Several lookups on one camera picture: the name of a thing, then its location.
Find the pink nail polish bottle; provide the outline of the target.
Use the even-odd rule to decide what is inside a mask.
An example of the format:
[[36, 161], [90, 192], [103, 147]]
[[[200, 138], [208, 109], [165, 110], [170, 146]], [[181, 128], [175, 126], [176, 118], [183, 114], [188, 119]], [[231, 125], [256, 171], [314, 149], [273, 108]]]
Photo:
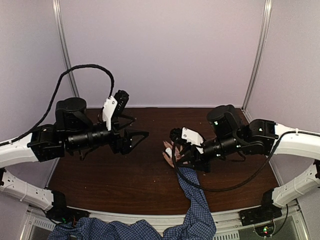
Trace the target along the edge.
[[181, 151], [178, 148], [176, 148], [174, 151], [174, 158], [175, 158], [174, 160], [175, 163], [182, 158]]

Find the white nail polish cap brush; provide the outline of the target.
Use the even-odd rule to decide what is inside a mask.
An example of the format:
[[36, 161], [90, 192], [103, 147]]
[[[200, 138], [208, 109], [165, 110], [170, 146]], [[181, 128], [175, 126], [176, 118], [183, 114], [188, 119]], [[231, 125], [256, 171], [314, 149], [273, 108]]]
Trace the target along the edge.
[[170, 147], [167, 147], [167, 148], [165, 149], [165, 152], [166, 152], [166, 154], [167, 154], [168, 156], [172, 157], [172, 149], [171, 149]]

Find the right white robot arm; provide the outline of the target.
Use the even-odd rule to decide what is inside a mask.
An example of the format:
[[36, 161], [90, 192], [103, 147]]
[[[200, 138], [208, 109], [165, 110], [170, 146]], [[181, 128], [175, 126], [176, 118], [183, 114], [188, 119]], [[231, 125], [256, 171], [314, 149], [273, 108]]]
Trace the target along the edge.
[[237, 153], [264, 155], [269, 162], [274, 155], [293, 155], [311, 158], [314, 162], [299, 176], [263, 194], [261, 206], [256, 210], [259, 220], [268, 220], [276, 208], [320, 186], [319, 133], [291, 128], [271, 120], [254, 119], [244, 124], [231, 104], [213, 108], [206, 116], [215, 138], [205, 139], [187, 127], [173, 128], [170, 139], [182, 146], [181, 158], [173, 162], [178, 168], [191, 168], [205, 173], [211, 170], [211, 160], [224, 160]]

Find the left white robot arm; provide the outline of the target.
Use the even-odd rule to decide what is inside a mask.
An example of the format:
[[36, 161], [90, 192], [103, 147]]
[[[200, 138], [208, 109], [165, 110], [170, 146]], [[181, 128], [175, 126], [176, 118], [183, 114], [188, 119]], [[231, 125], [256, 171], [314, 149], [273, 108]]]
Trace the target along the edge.
[[22, 138], [0, 144], [1, 192], [44, 211], [52, 211], [61, 222], [69, 221], [72, 211], [67, 207], [63, 193], [36, 187], [17, 178], [6, 167], [42, 163], [75, 152], [84, 160], [89, 153], [105, 145], [109, 145], [115, 154], [129, 154], [149, 136], [149, 132], [127, 129], [136, 120], [122, 113], [127, 101], [127, 97], [107, 99], [106, 113], [98, 123], [93, 123], [86, 115], [87, 103], [83, 98], [58, 101], [54, 124], [37, 126]]

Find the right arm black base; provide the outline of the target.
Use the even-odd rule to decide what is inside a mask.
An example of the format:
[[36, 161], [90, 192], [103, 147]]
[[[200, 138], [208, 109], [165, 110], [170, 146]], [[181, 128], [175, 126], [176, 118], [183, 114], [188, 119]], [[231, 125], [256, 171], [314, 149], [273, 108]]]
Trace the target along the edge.
[[282, 216], [282, 210], [278, 207], [255, 207], [239, 212], [242, 226], [255, 225], [267, 221], [271, 221], [275, 218]]

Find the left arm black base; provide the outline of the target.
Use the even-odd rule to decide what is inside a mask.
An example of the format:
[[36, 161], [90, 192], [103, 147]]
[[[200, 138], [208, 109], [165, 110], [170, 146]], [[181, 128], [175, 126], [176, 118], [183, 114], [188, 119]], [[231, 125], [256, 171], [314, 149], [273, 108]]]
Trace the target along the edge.
[[53, 221], [61, 223], [78, 222], [81, 218], [89, 217], [90, 213], [75, 208], [52, 208], [45, 213], [45, 216]]

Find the mannequin hand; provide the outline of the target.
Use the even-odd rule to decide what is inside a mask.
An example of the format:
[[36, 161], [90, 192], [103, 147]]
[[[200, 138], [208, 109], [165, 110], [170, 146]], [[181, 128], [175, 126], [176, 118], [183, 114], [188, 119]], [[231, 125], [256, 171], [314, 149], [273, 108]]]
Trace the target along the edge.
[[[164, 151], [162, 152], [163, 158], [166, 162], [173, 168], [174, 161], [173, 161], [173, 142], [163, 141]], [[182, 158], [181, 151], [183, 150], [182, 146], [175, 147], [174, 149], [174, 156], [175, 160], [180, 160]]]

